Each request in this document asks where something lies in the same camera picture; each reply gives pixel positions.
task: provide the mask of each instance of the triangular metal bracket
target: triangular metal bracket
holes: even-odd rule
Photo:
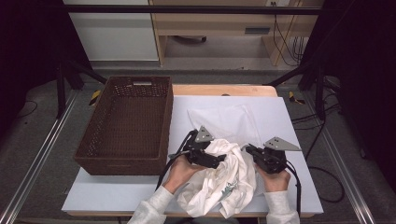
[[[283,140],[280,137],[273,137],[267,142],[264,143],[265,147],[269,147],[274,150],[282,150],[282,151],[301,151],[301,149],[294,144]]]
[[[195,142],[197,142],[197,143],[210,142],[214,139],[215,138],[212,136],[212,134],[210,134],[210,132],[208,132],[204,126],[201,126],[201,128],[195,138]]]

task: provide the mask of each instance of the crumpled white fabric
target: crumpled white fabric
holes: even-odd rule
[[[188,113],[196,130],[203,125],[215,138],[224,138],[240,147],[247,144],[262,145],[256,121],[248,105],[189,109]]]
[[[177,196],[178,204],[192,217],[204,216],[218,204],[226,218],[240,213],[250,203],[256,188],[251,155],[225,139],[213,140],[205,152],[227,156],[217,169],[208,168],[193,175]]]

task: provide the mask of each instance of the aluminum rail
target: aluminum rail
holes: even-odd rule
[[[314,100],[312,98],[312,94],[307,94],[303,91],[304,98],[306,99],[308,106],[311,111],[315,113],[314,109]],[[361,191],[358,188],[355,180],[352,177],[352,174],[349,172],[349,169],[346,166],[346,163],[342,159],[339,150],[332,140],[332,136],[329,133],[329,130],[326,126],[323,128],[323,142],[328,150],[329,156],[332,160],[332,164],[340,177],[340,181],[343,184],[346,195],[349,198],[350,203],[356,213],[356,216],[359,219],[361,224],[375,224],[374,217],[367,206],[366,201],[364,201],[363,196],[361,195]]]
[[[78,91],[72,91],[71,95],[67,100],[68,107],[64,111],[63,115],[56,119],[46,140],[35,156],[35,160],[27,171],[24,179],[22,180],[20,186],[15,192],[13,198],[8,203],[7,208],[3,211],[0,216],[0,224],[11,224],[17,218],[18,213],[21,211],[21,207],[23,206],[32,186],[34,185],[37,177],[50,154],[53,145],[56,142],[56,139],[59,136],[60,131],[62,130],[70,111],[72,110],[74,103],[76,102],[78,96]]]
[[[235,6],[126,6],[126,5],[41,5],[39,9],[73,13],[176,13],[176,14],[266,14],[321,15],[340,13],[340,9],[321,7],[235,7]]]

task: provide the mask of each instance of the white cabinet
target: white cabinet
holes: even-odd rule
[[[64,0],[67,5],[148,5],[147,0]],[[149,13],[70,13],[90,61],[158,61]]]

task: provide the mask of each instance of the hand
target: hand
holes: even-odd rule
[[[185,155],[177,157],[171,166],[168,179],[163,184],[169,192],[174,194],[178,188],[187,183],[190,178],[198,171],[204,170],[206,167],[200,165],[191,165]]]
[[[281,171],[279,174],[267,174],[257,164],[255,166],[264,180],[265,191],[275,192],[288,189],[290,174],[286,170]]]

